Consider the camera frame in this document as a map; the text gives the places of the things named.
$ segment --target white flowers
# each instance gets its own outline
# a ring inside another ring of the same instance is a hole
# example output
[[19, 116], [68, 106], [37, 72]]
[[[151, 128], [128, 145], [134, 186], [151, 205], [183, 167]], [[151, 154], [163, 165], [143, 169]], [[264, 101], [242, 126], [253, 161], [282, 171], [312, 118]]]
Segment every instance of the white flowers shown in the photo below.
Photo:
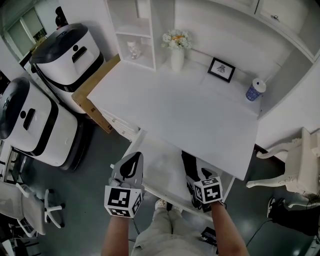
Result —
[[162, 47], [168, 47], [169, 49], [191, 49], [191, 37], [187, 31], [181, 31], [174, 29], [165, 33], [162, 36]]

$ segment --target framed picture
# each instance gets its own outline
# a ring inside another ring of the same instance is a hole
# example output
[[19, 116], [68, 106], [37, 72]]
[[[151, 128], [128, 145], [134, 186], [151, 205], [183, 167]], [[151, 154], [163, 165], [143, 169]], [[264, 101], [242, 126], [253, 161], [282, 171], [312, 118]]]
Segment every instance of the framed picture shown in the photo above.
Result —
[[234, 66], [228, 63], [225, 63], [220, 59], [213, 58], [211, 65], [209, 67], [208, 73], [230, 83], [231, 78], [235, 72], [235, 69], [236, 68]]

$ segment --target gray floor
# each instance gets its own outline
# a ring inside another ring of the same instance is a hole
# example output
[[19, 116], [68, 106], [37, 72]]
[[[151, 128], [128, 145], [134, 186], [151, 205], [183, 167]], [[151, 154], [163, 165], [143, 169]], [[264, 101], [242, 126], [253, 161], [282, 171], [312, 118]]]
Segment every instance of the gray floor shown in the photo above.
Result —
[[[58, 168], [34, 161], [28, 174], [31, 187], [39, 192], [51, 188], [55, 190], [54, 199], [65, 203], [62, 211], [63, 229], [57, 229], [52, 223], [46, 225], [46, 235], [39, 236], [40, 250], [45, 256], [99, 256], [110, 216], [104, 208], [104, 186], [112, 173], [110, 164], [123, 156], [130, 145], [129, 141], [116, 132], [106, 134], [98, 126], [94, 129], [89, 149], [78, 169], [63, 172]], [[245, 181], [235, 180], [227, 198], [227, 211], [247, 243], [260, 225], [267, 220], [266, 209], [269, 198], [285, 197], [292, 194], [284, 187], [246, 188], [247, 180], [267, 179], [281, 174], [279, 166], [266, 159], [251, 159]], [[157, 198], [147, 193], [135, 217], [140, 231], [145, 230], [151, 220]], [[187, 212], [183, 217], [195, 229], [203, 231], [212, 227]], [[129, 238], [137, 233], [130, 224]], [[302, 256], [308, 249], [312, 237], [272, 222], [266, 223], [248, 245], [252, 256]]]

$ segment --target blue cup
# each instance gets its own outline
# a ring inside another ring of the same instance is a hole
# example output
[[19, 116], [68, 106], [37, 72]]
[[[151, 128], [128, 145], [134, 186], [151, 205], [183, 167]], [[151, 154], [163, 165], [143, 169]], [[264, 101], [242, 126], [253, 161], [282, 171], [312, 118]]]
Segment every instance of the blue cup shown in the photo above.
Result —
[[253, 79], [252, 84], [250, 85], [245, 96], [249, 101], [253, 102], [265, 91], [266, 84], [261, 79], [255, 78]]

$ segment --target white vase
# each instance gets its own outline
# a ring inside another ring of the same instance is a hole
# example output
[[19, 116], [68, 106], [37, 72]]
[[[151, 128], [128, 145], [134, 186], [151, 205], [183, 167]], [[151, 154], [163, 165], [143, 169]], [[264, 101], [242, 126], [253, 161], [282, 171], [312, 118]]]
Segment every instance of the white vase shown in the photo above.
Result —
[[185, 61], [184, 49], [173, 49], [171, 51], [171, 67], [174, 72], [180, 72]]

